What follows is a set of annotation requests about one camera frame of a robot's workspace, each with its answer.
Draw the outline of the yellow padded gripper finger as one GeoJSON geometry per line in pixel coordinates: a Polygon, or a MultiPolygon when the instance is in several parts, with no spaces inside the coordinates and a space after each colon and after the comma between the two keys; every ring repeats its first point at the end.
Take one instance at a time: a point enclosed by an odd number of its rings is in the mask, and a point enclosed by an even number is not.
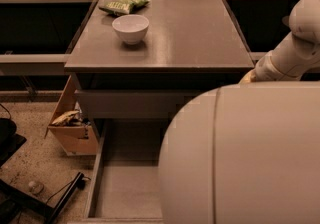
{"type": "Polygon", "coordinates": [[[252,69],[249,72],[247,72],[239,81],[240,84],[248,84],[253,83],[256,81],[256,73],[255,70],[252,69]]]}

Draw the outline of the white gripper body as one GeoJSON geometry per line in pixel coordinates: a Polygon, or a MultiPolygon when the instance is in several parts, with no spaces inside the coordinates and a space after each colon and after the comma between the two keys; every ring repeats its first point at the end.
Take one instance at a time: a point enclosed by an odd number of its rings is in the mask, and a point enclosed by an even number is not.
{"type": "Polygon", "coordinates": [[[273,65],[273,53],[269,51],[255,65],[253,77],[256,82],[279,81],[282,73],[273,65]]]}

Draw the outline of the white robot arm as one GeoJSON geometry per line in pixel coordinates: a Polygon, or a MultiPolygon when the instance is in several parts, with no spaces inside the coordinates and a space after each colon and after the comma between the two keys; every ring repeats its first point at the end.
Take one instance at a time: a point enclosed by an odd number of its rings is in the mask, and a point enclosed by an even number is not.
{"type": "Polygon", "coordinates": [[[320,224],[320,0],[240,83],[174,117],[159,156],[164,224],[320,224]]]}

